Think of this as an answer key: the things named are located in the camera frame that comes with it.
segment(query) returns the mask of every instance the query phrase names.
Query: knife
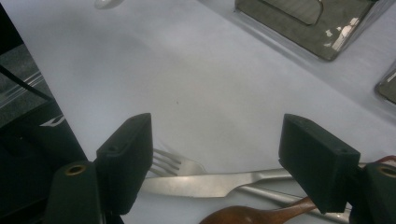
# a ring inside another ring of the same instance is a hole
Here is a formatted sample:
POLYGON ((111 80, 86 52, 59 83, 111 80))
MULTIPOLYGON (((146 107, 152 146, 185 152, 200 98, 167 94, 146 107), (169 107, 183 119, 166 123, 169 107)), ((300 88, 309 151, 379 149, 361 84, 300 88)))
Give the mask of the knife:
POLYGON ((193 198, 225 197, 233 189, 260 180, 291 179, 285 169, 273 169, 238 174, 188 175, 146 178, 145 192, 193 198))

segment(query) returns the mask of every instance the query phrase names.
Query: spoon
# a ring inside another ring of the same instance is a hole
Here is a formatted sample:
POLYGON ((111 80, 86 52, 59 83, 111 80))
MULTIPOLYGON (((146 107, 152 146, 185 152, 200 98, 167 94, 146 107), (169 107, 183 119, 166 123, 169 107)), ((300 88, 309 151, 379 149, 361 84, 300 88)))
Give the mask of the spoon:
POLYGON ((296 203, 276 210, 259 210, 246 206, 231 206, 212 213, 200 224, 282 224, 302 213, 317 208, 305 197, 296 203))

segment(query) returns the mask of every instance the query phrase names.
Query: black plastic block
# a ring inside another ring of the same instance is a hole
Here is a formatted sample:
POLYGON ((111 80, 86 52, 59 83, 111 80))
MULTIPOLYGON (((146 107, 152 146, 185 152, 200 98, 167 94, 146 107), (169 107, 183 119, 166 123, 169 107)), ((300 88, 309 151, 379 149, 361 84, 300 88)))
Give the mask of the black plastic block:
POLYGON ((357 150, 312 120, 286 114, 279 158, 321 213, 344 212, 347 180, 359 164, 357 150))

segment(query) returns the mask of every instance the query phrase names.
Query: white tablecloth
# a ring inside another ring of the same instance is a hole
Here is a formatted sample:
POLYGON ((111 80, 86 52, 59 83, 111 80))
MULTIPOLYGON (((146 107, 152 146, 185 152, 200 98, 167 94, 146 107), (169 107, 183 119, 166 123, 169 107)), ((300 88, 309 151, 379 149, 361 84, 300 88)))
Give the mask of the white tablecloth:
MULTIPOLYGON (((215 172, 280 167, 285 113, 312 119, 373 161, 395 153, 396 111, 374 85, 396 59, 393 5, 331 63, 295 53, 233 12, 233 0, 2 0, 90 160, 129 117, 150 112, 155 147, 215 172)), ((304 195, 292 182, 267 188, 304 195)), ((139 193, 126 223, 198 223, 228 205, 139 193)), ((326 223, 308 216, 291 223, 326 223)))

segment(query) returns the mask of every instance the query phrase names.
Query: black object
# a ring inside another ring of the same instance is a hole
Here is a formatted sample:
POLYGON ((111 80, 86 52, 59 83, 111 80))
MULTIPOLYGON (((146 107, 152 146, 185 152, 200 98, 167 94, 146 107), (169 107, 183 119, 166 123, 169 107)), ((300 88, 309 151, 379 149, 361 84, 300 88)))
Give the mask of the black object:
POLYGON ((0 223, 39 223, 54 172, 87 160, 55 101, 0 129, 0 223))
POLYGON ((151 162, 150 114, 126 120, 97 150, 94 163, 68 164, 57 172, 44 223, 99 224, 103 217, 122 223, 117 215, 130 211, 151 162))
POLYGON ((44 223, 105 223, 96 169, 90 161, 77 161, 59 169, 53 179, 44 223))
POLYGON ((347 178, 359 164, 357 150, 309 119, 285 115, 279 158, 320 212, 344 212, 347 178))
POLYGON ((127 119, 97 150, 94 162, 108 213, 129 212, 151 162, 150 114, 127 119))
POLYGON ((23 44, 21 36, 0 4, 0 54, 23 44))
POLYGON ((344 212, 349 202, 350 223, 396 223, 396 168, 361 169, 360 153, 315 122, 285 115, 279 158, 321 213, 344 212))

